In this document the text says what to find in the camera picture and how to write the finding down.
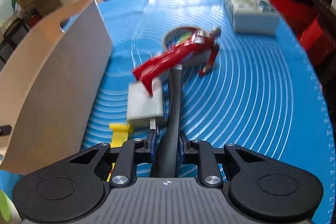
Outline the yellow plastic toy tool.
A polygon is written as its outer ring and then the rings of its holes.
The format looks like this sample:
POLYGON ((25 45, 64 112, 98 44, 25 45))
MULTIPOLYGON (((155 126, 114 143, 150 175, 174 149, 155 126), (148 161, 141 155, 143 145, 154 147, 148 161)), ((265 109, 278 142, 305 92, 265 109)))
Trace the yellow plastic toy tool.
POLYGON ((112 131, 111 148, 121 147, 134 132, 134 128, 128 123, 110 123, 109 128, 112 131))

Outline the white power adapter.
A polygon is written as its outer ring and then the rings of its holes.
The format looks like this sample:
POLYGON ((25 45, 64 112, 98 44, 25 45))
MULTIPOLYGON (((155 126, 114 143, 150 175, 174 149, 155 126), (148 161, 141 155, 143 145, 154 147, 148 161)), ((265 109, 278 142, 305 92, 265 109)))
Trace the white power adapter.
POLYGON ((163 87, 159 78, 154 78, 152 88, 153 95, 150 96, 142 82, 138 81, 128 86, 126 122, 135 131, 166 125, 163 87))

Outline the red silver hero figure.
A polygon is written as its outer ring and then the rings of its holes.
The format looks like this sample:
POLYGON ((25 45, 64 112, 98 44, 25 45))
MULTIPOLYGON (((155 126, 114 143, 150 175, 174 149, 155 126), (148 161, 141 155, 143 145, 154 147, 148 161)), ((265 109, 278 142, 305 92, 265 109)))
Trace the red silver hero figure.
POLYGON ((175 46, 168 51, 153 57, 140 66, 132 70, 137 81, 142 82, 150 96, 153 95, 152 82, 153 79, 160 76, 165 71, 182 64, 183 59, 188 55, 196 55, 210 50, 210 57, 203 69, 199 71, 199 75, 205 75, 213 68, 220 47, 216 43, 216 39, 221 36, 221 29, 214 28, 211 31, 195 32, 194 36, 188 42, 175 46))

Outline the beige plastic storage bin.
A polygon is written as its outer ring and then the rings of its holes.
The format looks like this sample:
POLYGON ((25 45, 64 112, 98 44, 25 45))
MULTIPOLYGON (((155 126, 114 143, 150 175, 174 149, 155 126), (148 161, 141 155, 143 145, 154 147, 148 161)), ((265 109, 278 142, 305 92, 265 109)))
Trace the beige plastic storage bin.
POLYGON ((40 21, 1 70, 1 169, 28 174, 81 147, 113 43, 96 0, 40 21))

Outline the blue silicone baking mat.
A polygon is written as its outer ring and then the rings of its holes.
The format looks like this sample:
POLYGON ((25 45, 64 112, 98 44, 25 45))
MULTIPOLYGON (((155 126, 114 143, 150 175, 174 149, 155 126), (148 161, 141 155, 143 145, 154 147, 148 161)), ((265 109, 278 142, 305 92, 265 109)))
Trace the blue silicone baking mat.
POLYGON ((22 175, 12 200, 22 223, 330 223, 333 126, 310 60, 281 21, 275 36, 234 33, 223 0, 97 4, 113 48, 79 151, 22 175), (110 185, 109 124, 125 123, 132 69, 164 51, 170 30, 221 29, 209 74, 178 65, 161 80, 166 125, 153 163, 110 185), (212 145, 222 188, 179 158, 179 132, 212 145))

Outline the tissue box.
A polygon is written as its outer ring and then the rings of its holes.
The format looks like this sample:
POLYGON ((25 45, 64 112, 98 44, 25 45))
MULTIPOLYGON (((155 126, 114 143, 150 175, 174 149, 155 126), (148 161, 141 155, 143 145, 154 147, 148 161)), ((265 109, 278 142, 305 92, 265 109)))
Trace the tissue box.
POLYGON ((269 0, 223 0, 223 2, 235 32, 276 35, 280 14, 269 0))

